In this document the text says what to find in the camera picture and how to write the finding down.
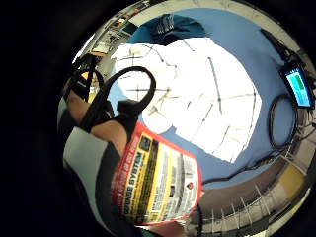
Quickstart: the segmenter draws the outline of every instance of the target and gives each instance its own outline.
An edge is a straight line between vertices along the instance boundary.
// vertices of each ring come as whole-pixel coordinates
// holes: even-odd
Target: blue screen
[[[295,68],[285,73],[287,81],[295,95],[298,106],[311,107],[308,89],[304,83],[302,72],[299,68]]]

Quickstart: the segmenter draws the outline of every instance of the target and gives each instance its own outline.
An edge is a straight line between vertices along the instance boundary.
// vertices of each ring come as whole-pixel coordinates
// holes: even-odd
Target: electronic device
[[[279,74],[298,108],[315,108],[315,96],[307,82],[304,70],[299,63],[286,63],[279,71]]]

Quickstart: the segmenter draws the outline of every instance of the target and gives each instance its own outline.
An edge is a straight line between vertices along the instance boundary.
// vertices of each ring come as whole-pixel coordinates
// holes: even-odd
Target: warning label
[[[193,211],[200,190],[195,156],[139,122],[112,183],[121,214],[137,225],[180,219]]]

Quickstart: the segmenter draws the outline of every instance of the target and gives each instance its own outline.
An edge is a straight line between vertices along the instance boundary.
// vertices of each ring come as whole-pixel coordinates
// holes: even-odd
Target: wire
[[[283,101],[283,100],[290,101],[290,103],[292,105],[292,108],[294,110],[294,125],[293,125],[291,133],[288,136],[286,142],[284,144],[277,144],[275,139],[274,139],[274,121],[275,121],[277,105],[280,101]],[[294,102],[287,96],[287,94],[281,94],[281,95],[275,97],[273,102],[272,102],[272,105],[270,107],[269,117],[268,117],[268,136],[269,136],[270,144],[274,150],[280,150],[284,146],[287,146],[291,142],[291,140],[293,139],[294,135],[297,132],[297,128],[298,128],[297,122],[298,122],[297,107],[295,106]]]
[[[197,205],[198,212],[198,227],[197,227],[197,237],[201,237],[201,232],[203,231],[203,214],[199,204]]]

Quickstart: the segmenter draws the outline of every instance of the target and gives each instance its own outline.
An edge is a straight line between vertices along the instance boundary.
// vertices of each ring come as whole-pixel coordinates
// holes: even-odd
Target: blue surface
[[[260,27],[241,16],[222,10],[201,8],[183,10],[175,14],[195,18],[201,22],[215,43],[235,55],[253,79],[262,99],[260,115],[249,146],[233,164],[204,153],[200,148],[177,136],[174,128],[162,134],[165,138],[196,155],[204,180],[226,177],[245,165],[251,166],[272,150],[268,137],[267,118],[272,100],[279,94],[287,93],[286,87],[278,75],[278,70],[283,62],[270,42],[260,32]],[[124,96],[119,86],[115,86],[110,94],[110,99],[117,101],[120,98],[124,98]],[[292,113],[288,102],[283,102],[277,107],[275,120],[277,142],[285,141],[289,135]],[[213,183],[205,188],[244,182],[258,175],[267,167],[261,167],[255,172],[244,172],[229,182]]]

